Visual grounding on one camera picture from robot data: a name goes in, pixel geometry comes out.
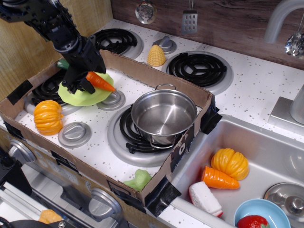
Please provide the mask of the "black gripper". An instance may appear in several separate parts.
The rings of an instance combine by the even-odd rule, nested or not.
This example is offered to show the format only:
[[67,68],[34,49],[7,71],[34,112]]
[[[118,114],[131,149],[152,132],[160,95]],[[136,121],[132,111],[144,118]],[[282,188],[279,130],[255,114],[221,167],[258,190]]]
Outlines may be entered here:
[[106,67],[99,49],[95,46],[95,35],[83,37],[71,35],[61,37],[61,55],[69,63],[62,85],[68,92],[77,90],[94,93],[94,86],[86,79],[88,71],[105,73]]

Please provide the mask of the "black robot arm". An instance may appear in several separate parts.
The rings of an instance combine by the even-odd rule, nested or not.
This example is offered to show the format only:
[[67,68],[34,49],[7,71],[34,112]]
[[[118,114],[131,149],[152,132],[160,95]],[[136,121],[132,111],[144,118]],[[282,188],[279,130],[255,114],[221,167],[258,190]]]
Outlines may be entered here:
[[2,0],[0,18],[8,23],[23,21],[32,27],[68,62],[62,86],[76,91],[95,92],[86,78],[89,72],[105,73],[106,68],[95,35],[81,36],[68,9],[58,0]]

